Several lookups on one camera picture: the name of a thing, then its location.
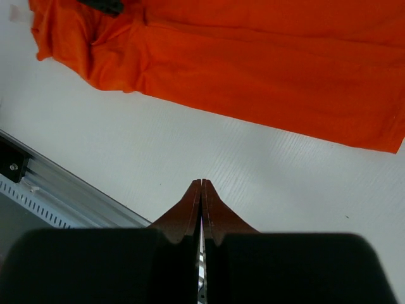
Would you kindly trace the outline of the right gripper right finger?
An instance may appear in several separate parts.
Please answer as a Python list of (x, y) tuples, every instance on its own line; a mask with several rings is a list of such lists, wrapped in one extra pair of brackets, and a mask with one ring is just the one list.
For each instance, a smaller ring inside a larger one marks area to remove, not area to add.
[(220, 198), (210, 180), (202, 180), (202, 225), (205, 240), (220, 246), (229, 234), (259, 234)]

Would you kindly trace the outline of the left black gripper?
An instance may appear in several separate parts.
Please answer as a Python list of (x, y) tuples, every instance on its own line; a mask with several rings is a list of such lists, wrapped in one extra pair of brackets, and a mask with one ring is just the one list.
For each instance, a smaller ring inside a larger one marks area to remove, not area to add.
[(118, 16), (123, 12), (120, 0), (78, 0), (80, 3), (109, 16)]

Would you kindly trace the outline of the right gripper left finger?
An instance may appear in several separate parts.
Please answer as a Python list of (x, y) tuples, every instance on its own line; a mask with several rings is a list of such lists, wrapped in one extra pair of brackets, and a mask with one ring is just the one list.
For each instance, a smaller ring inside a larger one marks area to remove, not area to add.
[(192, 181), (180, 201), (155, 220), (150, 228), (162, 232), (172, 244), (197, 235), (201, 218), (201, 186), (201, 180)]

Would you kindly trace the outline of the orange t-shirt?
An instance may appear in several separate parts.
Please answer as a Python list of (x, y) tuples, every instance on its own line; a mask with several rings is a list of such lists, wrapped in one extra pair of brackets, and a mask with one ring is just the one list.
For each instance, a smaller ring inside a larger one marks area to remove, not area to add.
[(30, 1), (37, 58), (102, 91), (356, 148), (404, 139), (403, 1)]

